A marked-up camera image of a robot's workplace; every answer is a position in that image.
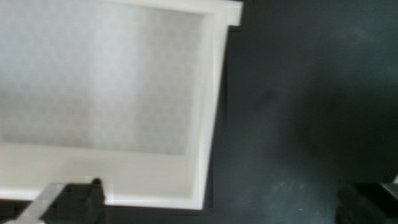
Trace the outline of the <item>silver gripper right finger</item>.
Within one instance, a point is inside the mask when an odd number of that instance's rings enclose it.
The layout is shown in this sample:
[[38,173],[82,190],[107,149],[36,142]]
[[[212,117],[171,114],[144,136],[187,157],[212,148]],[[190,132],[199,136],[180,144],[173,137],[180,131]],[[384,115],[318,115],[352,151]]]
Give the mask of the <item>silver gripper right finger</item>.
[[357,183],[340,189],[336,224],[398,224],[396,183]]

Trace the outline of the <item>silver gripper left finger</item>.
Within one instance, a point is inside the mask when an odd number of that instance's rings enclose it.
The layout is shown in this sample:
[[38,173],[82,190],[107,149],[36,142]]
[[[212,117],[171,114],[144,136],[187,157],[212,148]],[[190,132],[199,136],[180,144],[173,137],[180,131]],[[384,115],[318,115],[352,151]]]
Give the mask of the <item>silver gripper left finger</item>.
[[102,180],[54,183],[27,206],[16,224],[105,224]]

